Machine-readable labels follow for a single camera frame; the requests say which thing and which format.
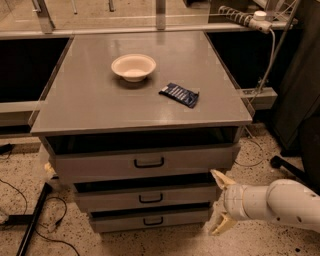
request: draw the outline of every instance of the speckled floor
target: speckled floor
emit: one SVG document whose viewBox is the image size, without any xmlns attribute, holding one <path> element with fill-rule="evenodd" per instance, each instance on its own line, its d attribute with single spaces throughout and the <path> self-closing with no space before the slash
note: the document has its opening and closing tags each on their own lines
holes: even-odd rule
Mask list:
<svg viewBox="0 0 320 256">
<path fill-rule="evenodd" d="M 285 169 L 272 169 L 269 160 L 279 154 L 279 146 L 263 124 L 249 127 L 253 139 L 243 137 L 237 163 L 227 175 L 239 183 L 267 185 L 279 178 L 294 178 Z M 10 156 L 0 160 L 0 179 L 18 188 L 26 197 L 26 213 L 32 213 L 45 181 L 51 174 L 44 165 L 47 154 L 37 138 L 2 138 L 0 145 L 15 144 Z M 299 157 L 286 158 L 302 168 Z M 118 233 L 96 234 L 89 226 L 86 214 L 81 213 L 73 201 L 71 190 L 58 182 L 50 183 L 54 191 L 48 197 L 60 197 L 67 203 L 67 213 L 60 226 L 53 232 L 47 227 L 64 213 L 64 205 L 56 199 L 44 207 L 37 230 L 42 235 L 72 244 L 80 255 L 319 255 L 320 234 L 263 221 L 238 223 L 219 237 L 208 235 L 215 213 L 203 227 L 198 224 L 168 228 L 155 228 Z M 0 210 L 6 214 L 22 214 L 25 202 L 20 194 L 0 183 Z M 215 209 L 223 210 L 223 195 L 215 203 Z M 15 255 L 26 226 L 8 227 L 0 231 L 0 255 Z M 76 255 L 67 245 L 48 242 L 33 235 L 27 255 Z"/>
</svg>

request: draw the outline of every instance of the white bowl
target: white bowl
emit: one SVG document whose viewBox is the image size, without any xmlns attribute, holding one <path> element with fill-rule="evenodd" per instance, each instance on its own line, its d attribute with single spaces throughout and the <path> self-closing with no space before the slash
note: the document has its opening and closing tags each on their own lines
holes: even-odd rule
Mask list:
<svg viewBox="0 0 320 256">
<path fill-rule="evenodd" d="M 143 54 L 127 54 L 112 62 L 111 69 L 129 82 L 145 79 L 156 68 L 156 62 Z"/>
</svg>

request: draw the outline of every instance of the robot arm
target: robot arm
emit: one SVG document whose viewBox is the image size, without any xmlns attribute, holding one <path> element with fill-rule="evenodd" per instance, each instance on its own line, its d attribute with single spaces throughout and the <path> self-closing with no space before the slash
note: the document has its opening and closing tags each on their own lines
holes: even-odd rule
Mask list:
<svg viewBox="0 0 320 256">
<path fill-rule="evenodd" d="M 237 184 L 213 171 L 218 186 L 225 190 L 226 213 L 211 229 L 212 235 L 228 230 L 242 220 L 265 220 L 320 233 L 320 197 L 293 180 L 276 180 L 269 186 Z"/>
</svg>

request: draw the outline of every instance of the blue wrapper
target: blue wrapper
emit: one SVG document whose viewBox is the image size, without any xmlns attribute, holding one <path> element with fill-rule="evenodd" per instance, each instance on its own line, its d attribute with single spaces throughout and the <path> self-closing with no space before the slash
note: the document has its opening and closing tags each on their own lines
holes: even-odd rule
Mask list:
<svg viewBox="0 0 320 256">
<path fill-rule="evenodd" d="M 165 86 L 159 94 L 165 95 L 189 108 L 194 108 L 199 98 L 199 93 L 194 93 L 174 83 Z"/>
</svg>

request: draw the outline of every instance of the drawer handle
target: drawer handle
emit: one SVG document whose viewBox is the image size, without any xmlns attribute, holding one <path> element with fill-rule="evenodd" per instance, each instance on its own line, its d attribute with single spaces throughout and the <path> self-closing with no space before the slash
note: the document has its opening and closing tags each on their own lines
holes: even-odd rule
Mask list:
<svg viewBox="0 0 320 256">
<path fill-rule="evenodd" d="M 142 204 L 150 204 L 150 203 L 159 203 L 163 200 L 163 194 L 160 193 L 160 199 L 157 199 L 157 200 L 151 200 L 151 201 L 143 201 L 142 200 L 142 196 L 139 195 L 139 202 L 142 203 Z"/>
<path fill-rule="evenodd" d="M 143 224 L 145 226 L 156 226 L 156 225 L 161 225 L 163 223 L 163 217 L 161 217 L 159 222 L 153 222 L 153 223 L 147 223 L 146 219 L 143 218 Z"/>
<path fill-rule="evenodd" d="M 136 168 L 157 168 L 164 165 L 164 157 L 161 157 L 161 162 L 159 164 L 148 164 L 148 165 L 139 165 L 138 160 L 134 159 L 134 166 Z"/>
</svg>

